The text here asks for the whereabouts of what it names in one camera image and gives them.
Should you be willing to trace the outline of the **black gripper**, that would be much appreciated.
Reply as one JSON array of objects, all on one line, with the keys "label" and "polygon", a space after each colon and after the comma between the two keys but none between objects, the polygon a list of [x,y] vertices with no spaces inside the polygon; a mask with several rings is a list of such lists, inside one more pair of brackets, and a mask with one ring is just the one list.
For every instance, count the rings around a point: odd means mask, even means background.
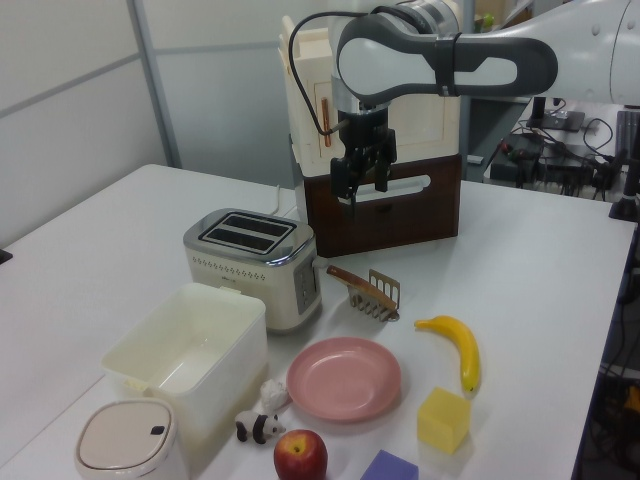
[{"label": "black gripper", "polygon": [[331,159],[331,194],[347,216],[355,214],[356,194],[368,170],[368,159],[375,157],[375,189],[388,190],[391,165],[397,160],[396,135],[388,127],[388,108],[376,107],[358,112],[338,111],[343,157]]}]

